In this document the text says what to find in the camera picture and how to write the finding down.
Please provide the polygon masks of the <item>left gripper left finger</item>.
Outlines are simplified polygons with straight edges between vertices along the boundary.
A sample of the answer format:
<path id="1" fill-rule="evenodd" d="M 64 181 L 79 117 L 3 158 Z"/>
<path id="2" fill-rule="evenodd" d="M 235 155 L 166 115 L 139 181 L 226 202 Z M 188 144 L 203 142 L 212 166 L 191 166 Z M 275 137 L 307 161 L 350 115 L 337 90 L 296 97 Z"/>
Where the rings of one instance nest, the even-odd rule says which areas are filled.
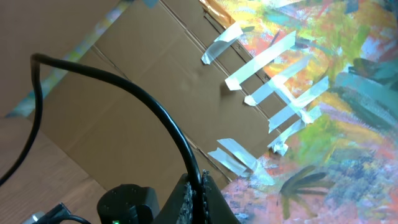
<path id="1" fill-rule="evenodd" d="M 192 224 L 195 191 L 183 174 L 152 224 Z"/>

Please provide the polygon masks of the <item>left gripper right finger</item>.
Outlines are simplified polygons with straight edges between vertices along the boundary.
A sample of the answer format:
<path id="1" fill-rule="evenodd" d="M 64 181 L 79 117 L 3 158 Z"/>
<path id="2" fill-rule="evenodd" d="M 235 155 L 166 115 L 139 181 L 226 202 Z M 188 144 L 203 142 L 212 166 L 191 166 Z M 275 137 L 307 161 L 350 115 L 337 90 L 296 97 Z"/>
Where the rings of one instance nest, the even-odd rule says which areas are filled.
<path id="1" fill-rule="evenodd" d="M 207 170 L 203 170 L 201 181 L 204 223 L 240 224 Z"/>

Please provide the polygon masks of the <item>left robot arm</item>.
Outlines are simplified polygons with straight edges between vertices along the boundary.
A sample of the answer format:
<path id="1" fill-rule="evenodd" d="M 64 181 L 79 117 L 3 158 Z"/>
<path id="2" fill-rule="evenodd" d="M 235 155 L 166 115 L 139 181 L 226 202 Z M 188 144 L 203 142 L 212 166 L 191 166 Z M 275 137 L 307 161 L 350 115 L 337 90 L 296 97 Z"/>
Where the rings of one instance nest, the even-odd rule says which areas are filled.
<path id="1" fill-rule="evenodd" d="M 194 191 L 183 174 L 165 205 L 160 208 L 155 190 L 135 184 L 122 184 L 106 192 L 97 203 L 101 223 L 239 223 L 209 172 L 204 171 L 202 193 Z"/>

